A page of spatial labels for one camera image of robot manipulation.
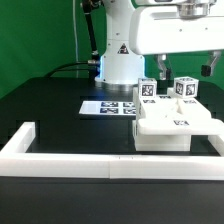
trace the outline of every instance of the white cube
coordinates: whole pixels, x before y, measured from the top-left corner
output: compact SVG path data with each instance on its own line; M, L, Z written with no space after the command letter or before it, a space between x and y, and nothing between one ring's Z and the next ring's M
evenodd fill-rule
M198 80L188 76L175 78L174 92L181 98L196 97L198 92Z
M156 97L157 81L153 78L138 80L138 93L140 99Z

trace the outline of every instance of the black tabletop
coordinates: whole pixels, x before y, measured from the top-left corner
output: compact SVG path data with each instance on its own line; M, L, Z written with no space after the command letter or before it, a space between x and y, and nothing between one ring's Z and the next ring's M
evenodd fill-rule
M172 82L159 82L165 93ZM224 91L200 82L198 100L224 120ZM87 79L35 78L0 100L0 145L35 121L29 153L136 152L134 117L79 115L83 100L132 101L132 93L95 88ZM205 136L191 155L218 156ZM1 223L223 223L221 181L0 178Z

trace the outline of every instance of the cable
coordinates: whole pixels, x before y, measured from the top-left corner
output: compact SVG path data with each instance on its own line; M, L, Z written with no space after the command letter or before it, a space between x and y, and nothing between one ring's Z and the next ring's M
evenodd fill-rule
M63 68L71 67L71 66L76 66L76 65L88 65L88 62L75 62L75 63L69 63L65 65L61 65L54 70L48 72L46 75L44 75L45 78L51 77L55 72L62 70Z
M79 60L79 46L78 46L78 35L77 35L77 21L76 21L76 1L73 0L73 26L74 26L74 36L75 36L75 58Z

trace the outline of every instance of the green screen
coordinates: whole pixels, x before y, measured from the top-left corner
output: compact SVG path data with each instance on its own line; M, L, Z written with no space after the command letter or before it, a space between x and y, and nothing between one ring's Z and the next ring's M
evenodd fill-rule
M88 60L91 49L87 26L81 1L75 2L78 59ZM76 61L72 0L0 0L0 3L0 97L30 78L42 77L57 66ZM95 10L92 17L99 52L103 54L106 46L104 8ZM192 76L224 88L224 57L214 76L203 78L200 69L207 59L206 52L169 55L175 76ZM158 73L152 56L147 56L146 75L158 78ZM76 77L77 73L70 73L70 76Z

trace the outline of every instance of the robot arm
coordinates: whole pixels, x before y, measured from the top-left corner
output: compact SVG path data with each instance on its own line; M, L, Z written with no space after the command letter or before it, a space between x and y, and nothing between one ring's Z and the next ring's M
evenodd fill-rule
M210 51L203 76L211 76L224 49L224 1L218 0L136 0L132 17L130 48L136 54L156 56L161 67L168 53ZM161 69L162 79L165 68Z

